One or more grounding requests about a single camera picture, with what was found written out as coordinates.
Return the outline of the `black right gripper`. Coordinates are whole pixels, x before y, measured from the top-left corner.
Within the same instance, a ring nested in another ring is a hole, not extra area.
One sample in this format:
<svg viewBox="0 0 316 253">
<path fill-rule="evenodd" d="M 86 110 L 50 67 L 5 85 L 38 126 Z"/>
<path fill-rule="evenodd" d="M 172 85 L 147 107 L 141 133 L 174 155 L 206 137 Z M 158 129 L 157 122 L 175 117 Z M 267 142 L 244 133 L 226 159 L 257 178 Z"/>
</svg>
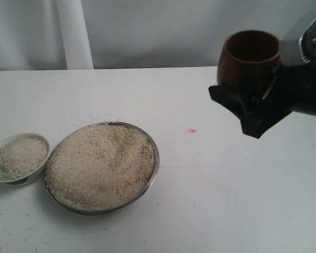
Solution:
<svg viewBox="0 0 316 253">
<path fill-rule="evenodd" d="M 307 12 L 279 44 L 281 67 L 262 95 L 256 87 L 209 87 L 211 100 L 239 120 L 243 134 L 259 139 L 292 112 L 316 116 L 316 10 Z"/>
</svg>

